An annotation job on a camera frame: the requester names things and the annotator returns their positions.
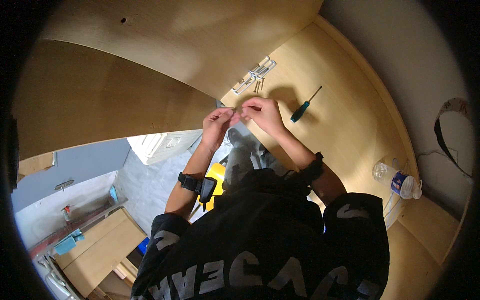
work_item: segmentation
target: plastic water bottle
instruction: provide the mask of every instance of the plastic water bottle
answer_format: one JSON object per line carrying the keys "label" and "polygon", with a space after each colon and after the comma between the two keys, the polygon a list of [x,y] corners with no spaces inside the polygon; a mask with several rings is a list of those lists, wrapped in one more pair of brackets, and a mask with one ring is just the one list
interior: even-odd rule
{"label": "plastic water bottle", "polygon": [[373,166],[372,175],[376,181],[390,187],[403,199],[419,199],[421,196],[421,186],[417,184],[413,176],[395,170],[389,165],[377,162]]}

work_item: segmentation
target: hand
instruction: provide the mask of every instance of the hand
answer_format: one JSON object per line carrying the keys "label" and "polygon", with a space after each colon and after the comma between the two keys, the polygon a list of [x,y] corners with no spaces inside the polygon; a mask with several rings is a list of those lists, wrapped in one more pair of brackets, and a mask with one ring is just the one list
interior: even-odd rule
{"label": "hand", "polygon": [[273,99],[253,97],[242,104],[241,114],[245,120],[253,121],[274,139],[287,133],[285,125],[278,109],[278,103]]}
{"label": "hand", "polygon": [[215,152],[222,144],[227,129],[240,120],[240,114],[232,108],[217,108],[204,119],[200,144]]}

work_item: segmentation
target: sneaker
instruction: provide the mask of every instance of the sneaker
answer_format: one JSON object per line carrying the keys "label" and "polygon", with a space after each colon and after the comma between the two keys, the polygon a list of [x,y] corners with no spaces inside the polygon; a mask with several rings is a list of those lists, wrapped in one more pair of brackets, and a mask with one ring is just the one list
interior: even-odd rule
{"label": "sneaker", "polygon": [[235,145],[235,143],[241,144],[242,139],[243,135],[241,135],[240,132],[235,128],[230,128],[227,131],[227,140],[230,142],[230,144],[232,144],[232,146],[238,147],[239,145]]}

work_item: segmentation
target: bottle label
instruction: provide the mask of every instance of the bottle label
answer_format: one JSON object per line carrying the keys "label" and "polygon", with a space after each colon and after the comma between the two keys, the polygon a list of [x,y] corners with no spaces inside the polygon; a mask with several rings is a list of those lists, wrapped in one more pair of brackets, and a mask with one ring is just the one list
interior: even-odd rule
{"label": "bottle label", "polygon": [[402,189],[402,184],[405,178],[407,178],[408,175],[403,174],[402,171],[398,171],[395,176],[393,176],[392,179],[392,191],[400,195],[400,190]]}

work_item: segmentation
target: gray cabinet door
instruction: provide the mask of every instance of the gray cabinet door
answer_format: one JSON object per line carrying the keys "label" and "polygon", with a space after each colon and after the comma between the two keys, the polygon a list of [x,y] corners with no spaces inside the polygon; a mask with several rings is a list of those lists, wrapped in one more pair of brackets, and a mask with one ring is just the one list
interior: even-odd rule
{"label": "gray cabinet door", "polygon": [[18,188],[12,193],[13,211],[18,212],[55,192],[62,192],[54,188],[66,181],[73,180],[72,185],[75,185],[122,168],[129,149],[127,139],[120,139],[58,151],[54,166],[18,182]]}

